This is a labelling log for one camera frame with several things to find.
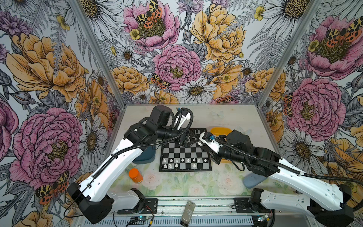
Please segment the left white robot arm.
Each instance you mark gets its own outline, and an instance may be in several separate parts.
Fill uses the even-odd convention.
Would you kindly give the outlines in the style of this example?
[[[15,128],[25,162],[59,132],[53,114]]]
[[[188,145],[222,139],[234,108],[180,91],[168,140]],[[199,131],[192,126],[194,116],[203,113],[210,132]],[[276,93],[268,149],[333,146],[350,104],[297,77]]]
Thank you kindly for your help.
[[[145,196],[137,189],[112,193],[111,186],[126,167],[147,148],[164,145],[184,138],[193,123],[193,112],[181,108],[157,105],[149,117],[130,126],[118,147],[97,170],[81,183],[72,183],[67,193],[77,204],[82,215],[92,224],[103,220],[111,212],[128,210],[142,212]]]

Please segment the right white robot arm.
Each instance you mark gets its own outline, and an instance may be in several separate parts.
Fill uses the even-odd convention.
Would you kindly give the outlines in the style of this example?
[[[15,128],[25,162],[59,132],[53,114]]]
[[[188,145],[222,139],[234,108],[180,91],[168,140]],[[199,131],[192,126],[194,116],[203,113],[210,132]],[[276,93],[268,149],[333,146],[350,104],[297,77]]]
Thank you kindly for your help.
[[[347,227],[354,221],[354,209],[347,204],[352,194],[348,186],[330,184],[325,176],[310,176],[279,154],[253,146],[249,136],[236,130],[219,137],[203,132],[198,143],[216,164],[221,159],[241,163],[254,175],[297,190],[297,194],[279,194],[254,188],[248,201],[238,208],[253,212],[292,211],[313,217],[325,227]]]

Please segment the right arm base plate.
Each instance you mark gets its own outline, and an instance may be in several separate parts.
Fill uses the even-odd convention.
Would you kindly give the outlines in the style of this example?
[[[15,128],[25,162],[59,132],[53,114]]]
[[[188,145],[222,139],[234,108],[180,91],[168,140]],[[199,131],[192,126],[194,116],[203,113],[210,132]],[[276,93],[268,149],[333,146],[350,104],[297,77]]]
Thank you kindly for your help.
[[[237,213],[272,213],[272,210],[266,209],[260,203],[250,202],[250,198],[247,197],[234,198],[231,208]]]

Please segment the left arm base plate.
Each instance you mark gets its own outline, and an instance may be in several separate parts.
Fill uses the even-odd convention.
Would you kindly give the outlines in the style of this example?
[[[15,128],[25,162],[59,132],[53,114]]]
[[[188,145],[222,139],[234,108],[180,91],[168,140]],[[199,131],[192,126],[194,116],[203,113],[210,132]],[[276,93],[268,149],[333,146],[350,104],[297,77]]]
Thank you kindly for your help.
[[[139,202],[135,208],[131,210],[128,209],[118,210],[117,214],[119,215],[156,214],[157,208],[158,208],[157,198],[146,198],[143,201]]]

